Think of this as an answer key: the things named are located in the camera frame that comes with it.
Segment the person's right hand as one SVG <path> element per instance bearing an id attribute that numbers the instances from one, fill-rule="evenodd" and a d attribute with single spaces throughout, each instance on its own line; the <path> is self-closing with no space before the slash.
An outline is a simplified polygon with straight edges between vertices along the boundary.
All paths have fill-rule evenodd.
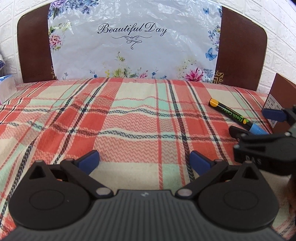
<path id="1" fill-rule="evenodd" d="M 287 200 L 289 203 L 290 212 L 296 211 L 296 186 L 295 175 L 292 175 L 287 184 Z"/>

